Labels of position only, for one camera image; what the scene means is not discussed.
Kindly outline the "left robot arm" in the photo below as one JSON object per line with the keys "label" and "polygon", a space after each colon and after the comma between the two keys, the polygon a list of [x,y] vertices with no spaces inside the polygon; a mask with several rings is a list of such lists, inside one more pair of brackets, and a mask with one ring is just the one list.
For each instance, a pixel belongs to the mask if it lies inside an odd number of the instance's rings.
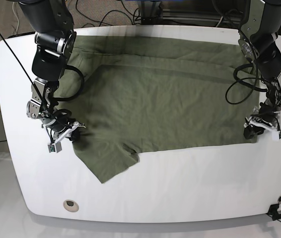
{"label": "left robot arm", "polygon": [[238,27],[239,46],[248,64],[235,69],[235,81],[266,100],[246,117],[244,138],[249,140],[270,131],[281,139],[281,52],[276,45],[281,27],[281,0],[248,0]]}

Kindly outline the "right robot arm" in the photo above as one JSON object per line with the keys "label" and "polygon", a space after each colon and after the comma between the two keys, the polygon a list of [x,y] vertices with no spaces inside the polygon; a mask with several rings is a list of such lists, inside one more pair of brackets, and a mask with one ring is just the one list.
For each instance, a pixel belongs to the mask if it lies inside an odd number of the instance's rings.
{"label": "right robot arm", "polygon": [[[68,64],[76,39],[73,17],[64,0],[18,0],[16,3],[35,31],[37,46],[32,63],[36,79],[32,85],[32,98],[27,104],[27,116],[39,119],[50,129],[48,134],[52,143],[61,136],[72,142],[78,141],[80,132],[74,128],[71,111],[56,108],[60,102],[77,98],[84,87],[81,71]],[[79,75],[80,87],[72,96],[55,97],[59,80],[66,70]]]}

